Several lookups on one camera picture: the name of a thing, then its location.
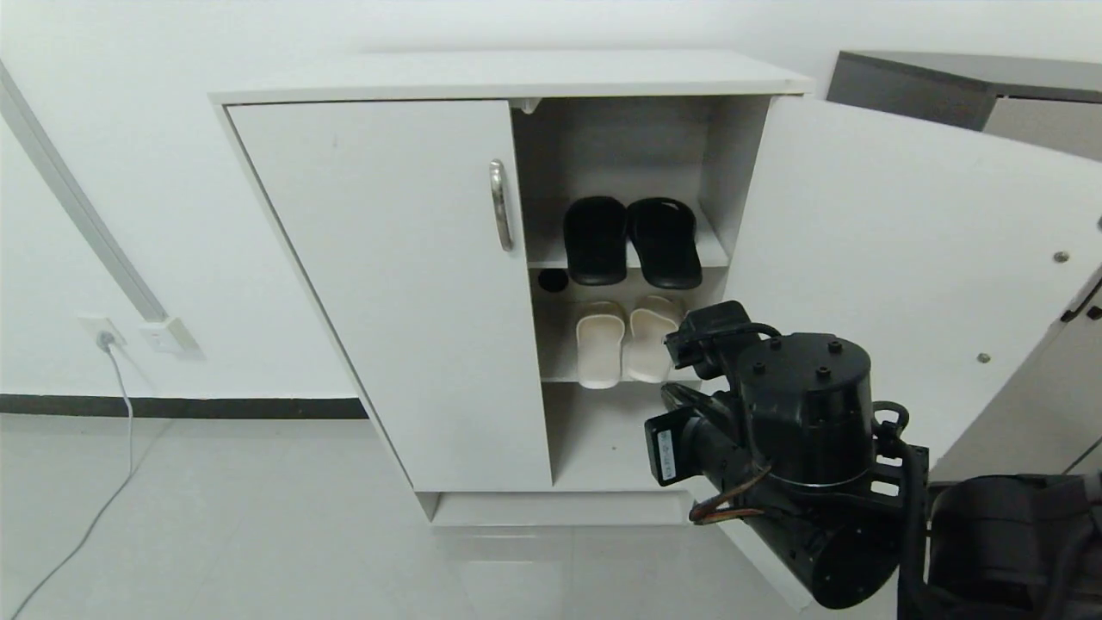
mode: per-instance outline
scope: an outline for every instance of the cabinet door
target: cabinet door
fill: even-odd
[[[548,489],[508,104],[235,106],[230,118],[414,489]]]
[[[873,398],[910,410],[905,438],[936,461],[1102,262],[1100,215],[1095,162],[780,98],[725,294],[782,333],[865,348]]]

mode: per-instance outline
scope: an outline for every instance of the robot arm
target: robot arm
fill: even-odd
[[[730,387],[707,396],[667,384],[668,413],[645,425],[659,485],[704,476],[716,488],[691,522],[744,520],[831,609],[864,601],[898,567],[899,618],[1035,618],[1045,609],[1061,617],[1070,579],[1057,579],[1059,552],[1071,545],[1078,558],[1094,536],[1096,476],[1087,479],[1096,492],[1076,477],[984,477],[944,490],[932,510],[927,585],[928,452],[900,438],[906,409],[872,400],[861,347],[832,335],[781,336],[735,301],[690,313],[666,344],[677,368]],[[1007,498],[1017,503],[1003,505]],[[1041,544],[1046,527],[1063,525],[1067,536]]]

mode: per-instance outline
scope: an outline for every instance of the white wall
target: white wall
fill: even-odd
[[[19,146],[2,134],[0,392],[114,394],[79,329],[111,317],[134,392],[353,391],[216,126],[206,93],[371,50],[730,46],[825,87],[840,48],[1102,62],[1102,3],[44,2],[4,0],[0,55],[120,244],[204,361],[155,356]],[[355,274],[349,274],[355,285]]]

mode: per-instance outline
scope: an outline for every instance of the power cord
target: power cord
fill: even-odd
[[[91,536],[91,531],[95,530],[96,524],[99,523],[99,518],[104,516],[104,513],[107,511],[107,507],[111,505],[111,502],[115,501],[115,498],[119,497],[119,493],[121,493],[122,490],[126,489],[127,485],[130,483],[130,479],[133,478],[134,476],[134,432],[133,432],[134,409],[133,405],[130,403],[130,398],[127,396],[127,388],[126,385],[122,384],[122,373],[119,372],[119,363],[118,361],[115,360],[115,355],[111,353],[112,345],[118,347],[118,345],[115,342],[115,336],[112,336],[110,333],[99,333],[99,335],[96,337],[96,347],[98,347],[99,350],[102,351],[104,353],[107,353],[108,359],[110,359],[111,367],[115,369],[115,379],[117,379],[119,382],[119,392],[122,393],[122,402],[126,403],[127,405],[127,478],[126,480],[122,481],[122,485],[119,486],[118,490],[115,491],[111,498],[107,500],[107,503],[104,504],[104,508],[99,509],[99,512],[96,513],[96,518],[91,520],[91,524],[88,525],[88,530],[84,533],[84,537],[80,539],[80,542],[77,543],[76,547],[72,552],[69,552],[67,556],[65,556],[65,559],[63,559],[61,564],[55,566],[54,569],[51,570],[48,575],[46,575],[41,581],[39,581],[37,586],[34,586],[34,589],[32,589],[31,592],[26,595],[26,598],[23,599],[23,602],[19,603],[19,607],[15,608],[15,613],[12,613],[9,620],[15,620],[17,618],[19,618],[19,614],[23,612],[23,608],[26,607],[26,603],[31,602],[31,599],[34,598],[34,595],[39,594],[39,590],[42,589],[42,586],[45,586],[46,581],[48,581],[51,577],[53,577],[58,570],[61,570],[62,567],[65,566],[66,563],[68,563],[68,561],[73,559],[73,556],[75,556],[77,552],[79,552],[80,548],[84,547],[84,544],[88,542],[88,537]]]

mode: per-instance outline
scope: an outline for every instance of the electrical outlet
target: electrical outlet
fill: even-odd
[[[94,316],[80,316],[76,318],[84,327],[84,331],[91,336],[91,341],[97,342],[99,338],[99,333],[110,333],[115,337],[115,344],[122,347],[127,344],[127,339],[122,338],[119,330],[115,329],[115,325],[107,317],[94,317]]]
[[[158,353],[184,353],[198,349],[195,340],[184,329],[184,324],[175,317],[159,324],[142,324],[138,326],[138,331]]]

